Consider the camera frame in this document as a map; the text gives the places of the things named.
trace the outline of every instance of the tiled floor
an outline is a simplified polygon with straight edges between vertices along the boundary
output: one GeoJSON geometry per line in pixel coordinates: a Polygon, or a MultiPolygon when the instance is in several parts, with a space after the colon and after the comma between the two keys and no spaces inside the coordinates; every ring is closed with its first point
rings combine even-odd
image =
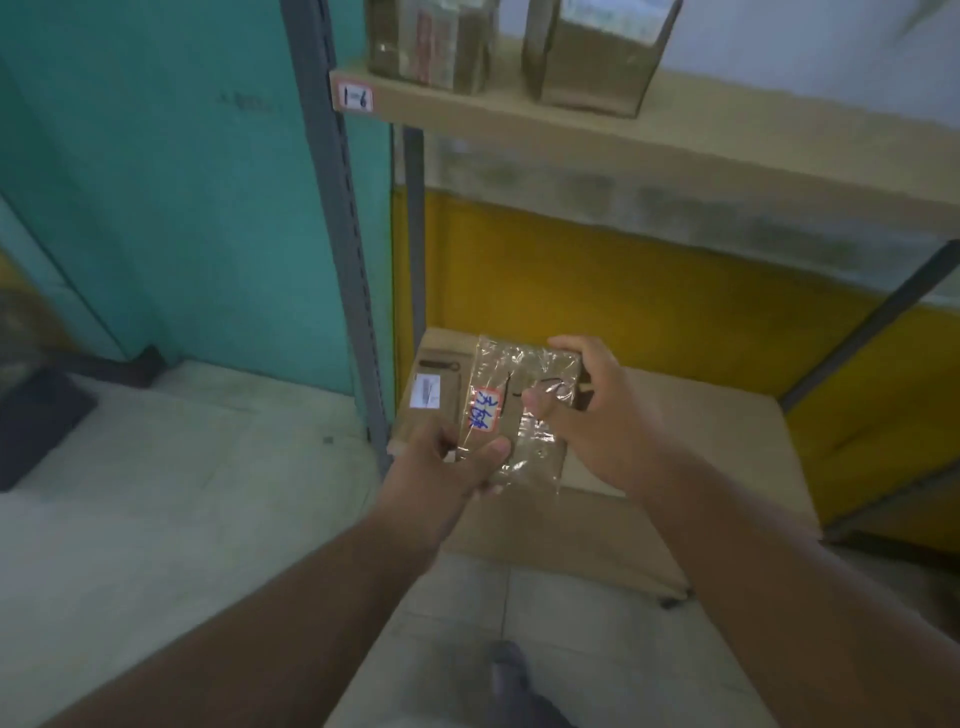
{"type": "MultiPolygon", "coordinates": [[[[0,497],[0,725],[32,726],[353,522],[375,491],[351,398],[186,363],[98,409],[0,497]]],[[[582,728],[771,726],[696,603],[442,555],[331,726],[480,726],[486,651],[526,651],[582,728]]]]}

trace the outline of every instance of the shelf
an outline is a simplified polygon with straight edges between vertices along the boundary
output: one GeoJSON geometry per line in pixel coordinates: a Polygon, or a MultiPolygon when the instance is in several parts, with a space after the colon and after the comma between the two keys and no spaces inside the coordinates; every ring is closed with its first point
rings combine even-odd
{"type": "Polygon", "coordinates": [[[366,86],[391,123],[488,143],[564,167],[629,174],[757,212],[815,214],[960,234],[960,132],[714,79],[660,70],[637,119],[532,100],[519,43],[504,40],[484,93],[463,96],[374,76],[362,63],[330,73],[366,86]]]}

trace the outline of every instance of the foot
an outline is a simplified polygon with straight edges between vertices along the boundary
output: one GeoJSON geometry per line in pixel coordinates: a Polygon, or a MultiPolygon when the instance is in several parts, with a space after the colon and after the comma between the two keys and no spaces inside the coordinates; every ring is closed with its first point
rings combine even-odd
{"type": "Polygon", "coordinates": [[[530,691],[527,659],[516,643],[508,640],[493,643],[490,662],[494,698],[503,699],[518,692],[530,691]]]}

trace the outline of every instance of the right hand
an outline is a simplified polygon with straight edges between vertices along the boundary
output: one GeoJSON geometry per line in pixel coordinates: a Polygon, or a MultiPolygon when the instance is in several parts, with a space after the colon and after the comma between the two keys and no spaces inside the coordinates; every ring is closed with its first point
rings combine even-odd
{"type": "Polygon", "coordinates": [[[663,435],[644,415],[626,373],[600,339],[554,336],[549,344],[583,356],[593,399],[586,412],[578,412],[535,387],[523,392],[524,407],[566,440],[591,473],[627,494],[635,492],[663,447],[663,435]]]}

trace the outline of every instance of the handwritten number label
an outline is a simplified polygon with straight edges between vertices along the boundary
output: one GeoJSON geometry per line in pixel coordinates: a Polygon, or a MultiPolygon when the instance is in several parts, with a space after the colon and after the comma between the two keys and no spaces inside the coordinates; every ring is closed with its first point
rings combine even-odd
{"type": "Polygon", "coordinates": [[[470,408],[470,427],[494,432],[500,417],[500,390],[477,387],[470,408]]]}
{"type": "Polygon", "coordinates": [[[341,82],[338,90],[341,109],[373,113],[373,91],[369,86],[341,82]]]}

